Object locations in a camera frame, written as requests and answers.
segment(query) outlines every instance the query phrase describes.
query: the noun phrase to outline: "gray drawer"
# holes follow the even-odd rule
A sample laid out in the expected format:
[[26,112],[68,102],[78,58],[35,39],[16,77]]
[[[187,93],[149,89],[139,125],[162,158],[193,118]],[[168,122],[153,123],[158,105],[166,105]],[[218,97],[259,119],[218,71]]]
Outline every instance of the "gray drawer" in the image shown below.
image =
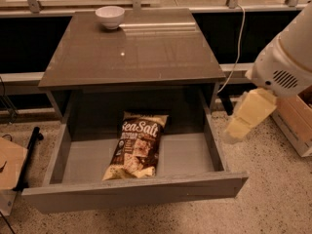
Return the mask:
[[[101,181],[123,112],[168,113],[157,175]],[[42,213],[235,197],[248,176],[231,173],[198,86],[73,92],[44,183],[22,196]]]

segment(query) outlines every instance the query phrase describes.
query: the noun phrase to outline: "table surface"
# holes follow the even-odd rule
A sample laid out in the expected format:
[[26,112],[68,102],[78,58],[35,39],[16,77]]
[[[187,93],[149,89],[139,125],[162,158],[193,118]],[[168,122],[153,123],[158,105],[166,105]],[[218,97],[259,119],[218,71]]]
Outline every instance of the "table surface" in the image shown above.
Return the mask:
[[223,78],[188,9],[142,9],[126,10],[115,30],[98,23],[94,12],[76,13],[39,87],[185,85]]

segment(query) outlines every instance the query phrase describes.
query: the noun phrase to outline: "speckled floor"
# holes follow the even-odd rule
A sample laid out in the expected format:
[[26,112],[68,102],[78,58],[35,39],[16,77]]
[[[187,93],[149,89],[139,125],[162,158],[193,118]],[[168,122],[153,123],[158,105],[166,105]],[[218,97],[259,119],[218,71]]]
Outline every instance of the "speckled floor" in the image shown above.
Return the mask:
[[[215,112],[218,133],[227,116]],[[35,126],[37,143],[28,168],[30,186],[39,186],[59,130],[59,122],[0,125],[0,134],[27,145]],[[300,158],[272,119],[243,142],[222,144],[232,172],[249,180],[235,199],[175,203],[106,211],[41,214],[20,195],[7,220],[16,233],[312,233],[312,157]],[[0,233],[11,233],[0,218]]]

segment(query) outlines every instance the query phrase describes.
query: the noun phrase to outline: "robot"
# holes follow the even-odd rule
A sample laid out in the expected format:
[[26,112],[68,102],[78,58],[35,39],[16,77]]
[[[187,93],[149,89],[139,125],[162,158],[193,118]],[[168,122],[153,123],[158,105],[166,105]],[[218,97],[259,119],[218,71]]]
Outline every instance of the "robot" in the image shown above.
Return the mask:
[[277,97],[291,97],[312,85],[312,3],[258,55],[246,77],[257,89],[243,93],[223,132],[227,143],[241,141],[275,109]]

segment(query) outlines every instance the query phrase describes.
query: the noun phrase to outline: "bowl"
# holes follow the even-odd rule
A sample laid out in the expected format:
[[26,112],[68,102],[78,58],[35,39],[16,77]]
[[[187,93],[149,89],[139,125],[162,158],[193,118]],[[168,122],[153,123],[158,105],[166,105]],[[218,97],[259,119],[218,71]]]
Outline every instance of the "bowl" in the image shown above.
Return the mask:
[[125,9],[119,6],[105,6],[96,10],[97,20],[107,29],[116,29],[123,22]]

